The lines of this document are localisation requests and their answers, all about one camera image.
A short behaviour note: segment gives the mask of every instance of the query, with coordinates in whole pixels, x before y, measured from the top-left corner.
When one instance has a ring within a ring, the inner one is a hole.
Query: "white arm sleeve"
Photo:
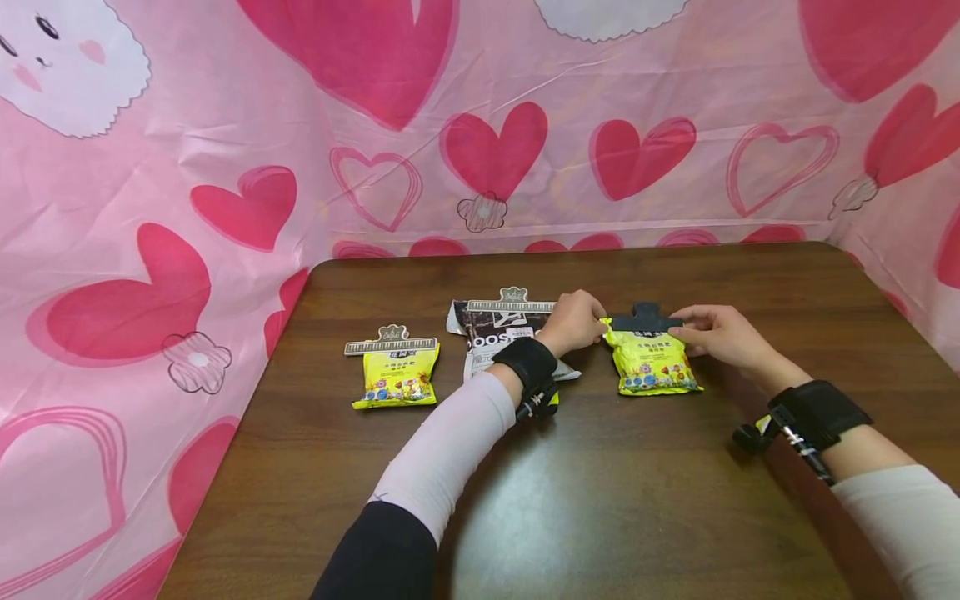
[[[960,599],[960,498],[926,467],[888,468],[833,486],[908,598]]]
[[[500,380],[476,374],[440,403],[387,466],[368,502],[396,504],[440,545],[453,505],[496,441],[516,422]]]

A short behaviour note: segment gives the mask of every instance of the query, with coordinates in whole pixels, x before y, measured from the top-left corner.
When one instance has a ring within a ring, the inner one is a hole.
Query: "wrinkled fabric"
[[[329,259],[826,241],[960,368],[958,19],[0,4],[0,598],[156,594]]]

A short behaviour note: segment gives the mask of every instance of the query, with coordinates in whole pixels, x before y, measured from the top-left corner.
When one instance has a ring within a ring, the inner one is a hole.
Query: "hand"
[[[678,310],[670,335],[687,344],[690,356],[710,356],[740,369],[754,369],[777,354],[759,331],[732,306],[695,305]]]
[[[571,350],[599,342],[607,326],[598,320],[606,316],[603,305],[590,293],[577,290],[563,294],[537,339],[560,358]]]
[[[670,327],[669,333],[687,344],[688,355],[709,354],[739,368],[769,396],[810,380],[810,375],[774,350],[732,306],[688,306],[671,317],[684,320],[683,327]]]

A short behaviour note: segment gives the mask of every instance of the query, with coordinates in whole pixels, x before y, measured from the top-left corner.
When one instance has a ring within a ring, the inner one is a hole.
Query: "wrist strap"
[[[523,383],[520,405],[526,406],[526,410],[517,410],[519,419],[556,412],[556,408],[548,411],[547,406],[556,393],[553,371],[557,369],[557,358],[546,346],[534,338],[517,338],[495,354],[493,362],[513,369]]]
[[[780,392],[768,404],[777,421],[792,425],[817,451],[840,442],[840,434],[874,420],[828,381],[815,379]]]

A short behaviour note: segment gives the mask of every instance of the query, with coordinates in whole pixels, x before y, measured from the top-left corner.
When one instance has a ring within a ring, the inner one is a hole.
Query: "person's right hand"
[[[697,304],[671,317],[684,320],[683,327],[670,327],[670,335],[687,344],[690,356],[709,354],[745,370],[755,370],[777,356],[777,351],[732,306]]]
[[[670,327],[670,335],[687,344],[687,354],[709,354],[739,368],[769,397],[810,380],[810,375],[774,350],[732,306],[698,304],[671,316],[684,320],[683,327]]]

